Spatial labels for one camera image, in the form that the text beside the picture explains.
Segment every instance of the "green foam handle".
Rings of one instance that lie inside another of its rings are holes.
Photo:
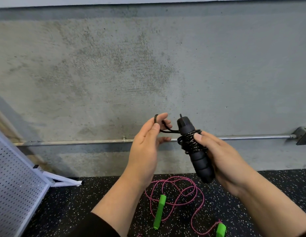
[[[166,195],[161,195],[160,201],[158,203],[158,208],[156,211],[154,223],[153,223],[153,228],[155,230],[158,230],[160,227],[161,220],[162,220],[162,214],[163,214],[163,208],[164,208],[165,203],[166,203]]]
[[[216,237],[224,237],[226,231],[226,226],[222,223],[218,224],[218,228],[216,229]]]

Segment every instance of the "hand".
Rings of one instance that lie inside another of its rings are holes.
[[[162,124],[165,121],[169,128],[172,128],[171,121],[167,120],[168,114],[163,113],[157,116],[157,123],[151,118],[143,125],[140,132],[135,136],[131,146],[128,165],[123,173],[132,181],[138,182],[143,190],[152,181],[157,165],[157,148],[164,142],[169,142],[171,137],[159,137],[157,135],[166,128]]]
[[[219,183],[232,195],[239,197],[257,172],[228,143],[205,131],[195,133],[194,139],[208,148],[207,154],[212,161]]]

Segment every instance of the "left hand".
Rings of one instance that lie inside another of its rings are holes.
[[[172,128],[171,121],[166,119],[167,116],[167,113],[158,115],[155,124],[154,118],[149,119],[135,136],[131,146],[128,165],[123,176],[136,181],[143,190],[152,181],[157,166],[157,148],[160,144],[171,140],[171,137],[157,137],[160,129],[166,129],[162,120],[169,128]]]

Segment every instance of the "forearm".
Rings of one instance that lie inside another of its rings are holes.
[[[125,171],[92,213],[110,224],[121,237],[125,237],[143,191],[144,188]]]
[[[239,198],[264,236],[297,237],[306,231],[306,213],[257,172]]]

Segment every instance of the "right hand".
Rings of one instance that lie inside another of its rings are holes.
[[[194,134],[194,139],[208,148],[215,176],[219,183],[232,195],[239,197],[246,189],[251,176],[257,172],[228,143],[205,131]]]

